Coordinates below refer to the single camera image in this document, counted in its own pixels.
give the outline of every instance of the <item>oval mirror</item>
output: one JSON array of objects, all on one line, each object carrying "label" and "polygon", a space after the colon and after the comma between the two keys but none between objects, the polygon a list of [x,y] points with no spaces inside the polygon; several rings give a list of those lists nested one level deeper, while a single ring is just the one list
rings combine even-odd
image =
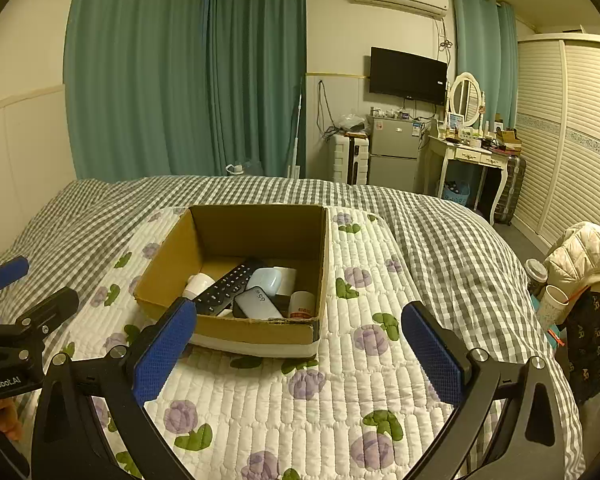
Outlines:
[{"label": "oval mirror", "polygon": [[480,117],[480,85],[469,72],[461,73],[450,92],[451,113],[464,117],[463,126],[471,126]]}]

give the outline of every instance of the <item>green curtain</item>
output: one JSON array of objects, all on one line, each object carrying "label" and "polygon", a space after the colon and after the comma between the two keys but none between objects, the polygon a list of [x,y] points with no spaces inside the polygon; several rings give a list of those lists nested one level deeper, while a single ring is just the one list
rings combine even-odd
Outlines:
[{"label": "green curtain", "polygon": [[487,102],[486,120],[496,113],[505,126],[516,122],[518,40],[516,16],[509,4],[496,0],[454,0],[458,74],[470,72]]},{"label": "green curtain", "polygon": [[204,0],[73,0],[64,82],[77,176],[217,174]]},{"label": "green curtain", "polygon": [[73,0],[64,82],[77,176],[225,174],[247,160],[284,174],[304,23],[304,0]]},{"label": "green curtain", "polygon": [[[208,93],[219,164],[286,175],[306,71],[305,0],[209,0]],[[304,127],[299,156],[304,167]]]}]

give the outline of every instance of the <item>cardboard box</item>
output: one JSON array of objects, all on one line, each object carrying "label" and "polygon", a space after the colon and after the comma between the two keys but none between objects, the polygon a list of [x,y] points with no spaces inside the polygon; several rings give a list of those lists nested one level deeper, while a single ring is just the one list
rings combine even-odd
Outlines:
[{"label": "cardboard box", "polygon": [[198,316],[191,342],[262,357],[313,356],[324,331],[329,243],[327,210],[321,206],[192,206],[162,243],[134,296],[150,317],[158,319],[182,294],[192,274],[204,272],[218,280],[248,256],[269,266],[297,269],[295,290],[307,290],[317,298],[314,318]]},{"label": "cardboard box", "polygon": [[504,144],[507,150],[514,152],[522,151],[522,141],[518,139],[515,130],[503,130],[498,132],[498,142]]}]

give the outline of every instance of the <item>white quilt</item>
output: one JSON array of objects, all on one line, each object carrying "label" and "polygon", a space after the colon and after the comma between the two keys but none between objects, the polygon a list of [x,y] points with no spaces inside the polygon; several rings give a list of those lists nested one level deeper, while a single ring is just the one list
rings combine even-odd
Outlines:
[{"label": "white quilt", "polygon": [[[55,351],[103,356],[151,322],[132,291],[183,211],[159,210],[139,226]],[[401,479],[451,414],[401,333],[402,307],[419,296],[386,223],[329,211],[333,265],[315,359],[188,346],[160,397],[145,404],[197,480]],[[103,400],[94,403],[116,459],[139,476]]]}]

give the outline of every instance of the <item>refrigerator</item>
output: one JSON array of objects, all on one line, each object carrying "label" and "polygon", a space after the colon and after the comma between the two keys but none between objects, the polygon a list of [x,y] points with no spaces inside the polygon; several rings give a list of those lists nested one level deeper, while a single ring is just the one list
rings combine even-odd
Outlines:
[{"label": "refrigerator", "polygon": [[372,117],[371,150],[367,183],[414,191],[418,169],[420,129],[413,120]]}]

